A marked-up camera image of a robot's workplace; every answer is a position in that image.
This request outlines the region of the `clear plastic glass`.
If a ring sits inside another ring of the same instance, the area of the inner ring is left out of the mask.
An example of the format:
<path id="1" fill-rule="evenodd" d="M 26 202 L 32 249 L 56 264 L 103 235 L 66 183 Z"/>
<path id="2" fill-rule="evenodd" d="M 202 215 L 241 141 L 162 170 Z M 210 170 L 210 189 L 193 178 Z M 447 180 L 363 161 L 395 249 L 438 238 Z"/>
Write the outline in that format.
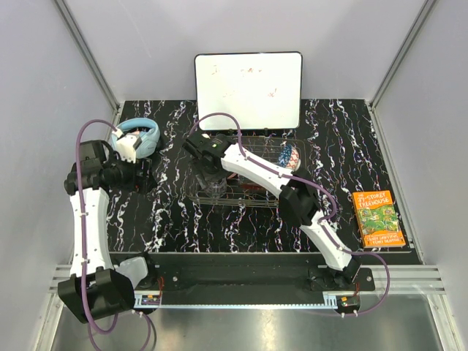
<path id="1" fill-rule="evenodd" d="M 211 179 L 210 181 L 202 179 L 199 183 L 201 191 L 210 198 L 221 198 L 227 192 L 226 178 Z"/>

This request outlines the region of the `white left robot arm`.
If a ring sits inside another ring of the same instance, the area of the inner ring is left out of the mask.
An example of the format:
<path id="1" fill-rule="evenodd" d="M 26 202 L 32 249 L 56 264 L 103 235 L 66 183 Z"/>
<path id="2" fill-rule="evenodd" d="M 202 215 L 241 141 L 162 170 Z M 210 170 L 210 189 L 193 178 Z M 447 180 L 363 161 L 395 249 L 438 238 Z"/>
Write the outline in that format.
<path id="1" fill-rule="evenodd" d="M 74 215 L 75 248 L 70 277 L 58 284 L 58 296 L 81 323 L 129 311 L 135 291 L 157 283 L 158 272 L 147 254 L 114 263 L 107 242 L 110 190 L 145 194 L 151 181 L 150 159 L 126 162 L 104 140 L 80 144 L 78 161 L 64 182 Z"/>

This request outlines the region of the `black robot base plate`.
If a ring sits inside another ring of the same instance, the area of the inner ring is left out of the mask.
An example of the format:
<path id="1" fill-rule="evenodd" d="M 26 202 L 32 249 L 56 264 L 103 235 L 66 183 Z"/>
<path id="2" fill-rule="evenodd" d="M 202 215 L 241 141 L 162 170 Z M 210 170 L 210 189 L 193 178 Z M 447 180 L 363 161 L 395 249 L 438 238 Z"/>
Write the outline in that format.
<path id="1" fill-rule="evenodd" d="M 323 293 L 375 290 L 370 268 L 341 282 L 318 253 L 145 253 L 149 276 L 139 290 L 162 289 L 165 307 L 304 306 Z"/>

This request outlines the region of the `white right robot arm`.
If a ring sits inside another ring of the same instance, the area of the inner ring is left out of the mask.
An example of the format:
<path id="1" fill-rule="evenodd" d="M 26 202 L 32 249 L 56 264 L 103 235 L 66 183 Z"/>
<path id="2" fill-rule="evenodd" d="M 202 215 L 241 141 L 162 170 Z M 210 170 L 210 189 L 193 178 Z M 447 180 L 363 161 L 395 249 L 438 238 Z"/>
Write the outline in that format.
<path id="1" fill-rule="evenodd" d="M 279 201 L 282 220 L 305 233 L 319 250 L 334 285 L 350 289 L 358 281 L 361 262 L 341 241 L 320 206 L 318 194 L 331 195 L 314 184 L 303 167 L 291 170 L 275 165 L 248 151 L 242 141 L 241 136 L 193 132 L 183 148 L 205 183 L 235 173 L 266 189 Z"/>

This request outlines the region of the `red floral plate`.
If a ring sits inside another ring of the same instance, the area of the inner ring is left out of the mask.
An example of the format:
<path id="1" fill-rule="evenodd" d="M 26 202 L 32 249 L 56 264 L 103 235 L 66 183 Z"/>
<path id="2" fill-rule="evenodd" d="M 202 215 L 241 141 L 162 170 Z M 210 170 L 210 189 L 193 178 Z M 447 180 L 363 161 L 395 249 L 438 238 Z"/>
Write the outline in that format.
<path id="1" fill-rule="evenodd" d="M 251 193 L 266 193 L 267 189 L 259 184 L 254 184 L 254 183 L 246 183 L 246 184 L 240 184 L 240 188 L 245 191 L 245 192 L 251 192 Z"/>

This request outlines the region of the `blue patterned bowl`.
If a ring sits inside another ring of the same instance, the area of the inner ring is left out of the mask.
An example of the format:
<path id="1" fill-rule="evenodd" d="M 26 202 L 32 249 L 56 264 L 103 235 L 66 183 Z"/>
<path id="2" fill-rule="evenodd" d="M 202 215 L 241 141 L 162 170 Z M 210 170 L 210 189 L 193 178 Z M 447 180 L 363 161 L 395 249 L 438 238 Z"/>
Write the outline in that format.
<path id="1" fill-rule="evenodd" d="M 301 166 L 301 159 L 297 149 L 290 144 L 285 145 L 279 154 L 277 164 L 280 167 L 296 171 Z"/>

